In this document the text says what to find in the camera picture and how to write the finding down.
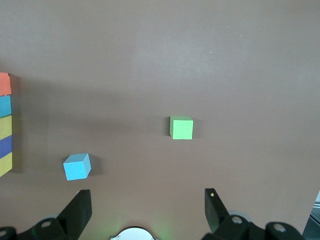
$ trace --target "black metal object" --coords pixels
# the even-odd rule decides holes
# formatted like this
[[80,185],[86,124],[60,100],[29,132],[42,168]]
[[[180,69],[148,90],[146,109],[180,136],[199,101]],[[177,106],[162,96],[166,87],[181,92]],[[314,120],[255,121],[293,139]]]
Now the black metal object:
[[57,218],[41,220],[20,234],[14,227],[1,227],[0,240],[77,240],[91,215],[90,190],[81,190]]
[[205,190],[205,216],[211,233],[202,240],[304,240],[293,226],[284,222],[269,222],[262,229],[241,216],[229,215],[213,188]]

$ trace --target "stacked colorful blocks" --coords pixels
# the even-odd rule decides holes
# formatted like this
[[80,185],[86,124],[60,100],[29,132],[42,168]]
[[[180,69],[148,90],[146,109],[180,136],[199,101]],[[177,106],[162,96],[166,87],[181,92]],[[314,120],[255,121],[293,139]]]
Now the stacked colorful blocks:
[[0,72],[0,177],[12,169],[11,84],[8,73]]

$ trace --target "purple block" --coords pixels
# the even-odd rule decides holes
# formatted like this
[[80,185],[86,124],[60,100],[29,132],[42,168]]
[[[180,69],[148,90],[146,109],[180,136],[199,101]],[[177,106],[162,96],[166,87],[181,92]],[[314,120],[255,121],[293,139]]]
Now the purple block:
[[12,135],[0,140],[0,159],[12,152]]

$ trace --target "block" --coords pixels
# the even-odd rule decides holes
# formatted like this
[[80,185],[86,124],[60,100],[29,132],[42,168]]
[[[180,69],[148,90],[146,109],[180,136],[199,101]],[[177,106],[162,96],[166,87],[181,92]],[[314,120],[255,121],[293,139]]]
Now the block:
[[12,135],[0,140],[0,159],[12,152]]
[[189,116],[170,117],[170,135],[172,139],[192,139],[194,121]]
[[8,96],[0,96],[0,118],[11,114],[11,98]]
[[11,84],[9,74],[6,72],[0,72],[0,96],[6,96],[11,94]]
[[12,169],[12,152],[0,158],[0,177]]
[[0,117],[0,140],[12,135],[12,116]]
[[89,154],[72,154],[65,160],[63,167],[68,181],[86,179],[91,170]]

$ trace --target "teal block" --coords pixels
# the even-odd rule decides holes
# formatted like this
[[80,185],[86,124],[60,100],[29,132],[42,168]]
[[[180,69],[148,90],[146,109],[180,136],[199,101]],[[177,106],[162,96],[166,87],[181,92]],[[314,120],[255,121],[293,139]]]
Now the teal block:
[[89,154],[72,154],[65,160],[63,167],[68,181],[86,179],[91,170]]
[[172,139],[192,139],[194,121],[189,116],[170,117],[170,135]]
[[0,96],[0,118],[11,114],[11,98],[10,95]]

